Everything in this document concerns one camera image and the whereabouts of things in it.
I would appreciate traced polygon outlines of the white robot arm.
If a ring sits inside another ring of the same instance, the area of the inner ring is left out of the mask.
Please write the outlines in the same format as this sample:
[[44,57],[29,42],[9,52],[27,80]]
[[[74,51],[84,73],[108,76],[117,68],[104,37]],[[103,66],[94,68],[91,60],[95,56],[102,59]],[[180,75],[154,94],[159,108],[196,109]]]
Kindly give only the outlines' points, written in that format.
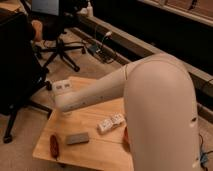
[[201,171],[195,88],[176,57],[145,57],[78,91],[57,81],[53,92],[63,112],[123,98],[134,171]]

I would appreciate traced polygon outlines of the red object behind arm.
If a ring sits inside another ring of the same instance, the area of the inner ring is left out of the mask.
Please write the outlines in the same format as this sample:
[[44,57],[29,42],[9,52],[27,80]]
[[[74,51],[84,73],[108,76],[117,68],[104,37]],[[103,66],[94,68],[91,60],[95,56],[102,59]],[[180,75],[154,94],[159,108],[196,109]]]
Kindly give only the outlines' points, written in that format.
[[126,143],[126,145],[130,145],[129,144],[129,138],[128,138],[128,130],[127,130],[127,126],[124,129],[124,134],[123,134],[123,141]]

